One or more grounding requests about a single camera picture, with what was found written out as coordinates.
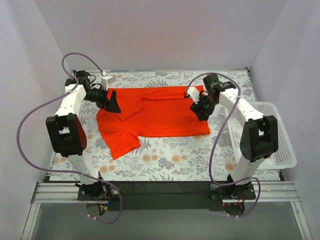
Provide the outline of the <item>orange t shirt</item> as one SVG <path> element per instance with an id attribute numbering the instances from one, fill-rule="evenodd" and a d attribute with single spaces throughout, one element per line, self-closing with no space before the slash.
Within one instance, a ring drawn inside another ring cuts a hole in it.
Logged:
<path id="1" fill-rule="evenodd" d="M 100 109 L 98 130 L 114 160 L 141 146 L 139 137 L 189 137 L 210 134 L 184 97 L 185 86 L 117 88 L 120 113 Z"/>

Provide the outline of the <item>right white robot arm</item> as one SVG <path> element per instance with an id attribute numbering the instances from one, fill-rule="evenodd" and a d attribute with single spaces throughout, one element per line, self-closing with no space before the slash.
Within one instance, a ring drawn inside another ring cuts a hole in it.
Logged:
<path id="1" fill-rule="evenodd" d="M 241 98 L 239 85 L 216 72 L 202 73 L 204 89 L 198 90 L 189 83 L 184 97 L 192 100 L 190 110 L 199 121 L 207 121 L 216 105 L 222 105 L 229 112 L 222 126 L 234 117 L 242 128 L 239 141 L 240 159 L 225 183 L 214 182 L 218 189 L 232 199 L 237 199 L 249 190 L 253 175 L 262 162 L 279 148 L 278 120 L 273 115 L 264 115 L 245 99 Z"/>

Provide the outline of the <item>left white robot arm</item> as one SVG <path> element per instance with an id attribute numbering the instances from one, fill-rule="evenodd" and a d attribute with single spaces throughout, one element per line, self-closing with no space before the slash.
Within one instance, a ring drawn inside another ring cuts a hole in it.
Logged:
<path id="1" fill-rule="evenodd" d="M 101 182 L 101 174 L 87 156 L 87 136 L 79 120 L 83 101 L 90 101 L 102 110 L 120 113 L 116 91 L 109 91 L 109 83 L 114 78 L 102 72 L 100 82 L 90 80 L 90 74 L 84 70 L 74 72 L 74 78 L 68 78 L 64 84 L 67 94 L 54 116 L 46 118 L 45 124 L 55 153 L 66 158 L 80 178 L 78 188 L 81 193 L 95 200 L 102 200 L 107 194 L 106 185 Z"/>

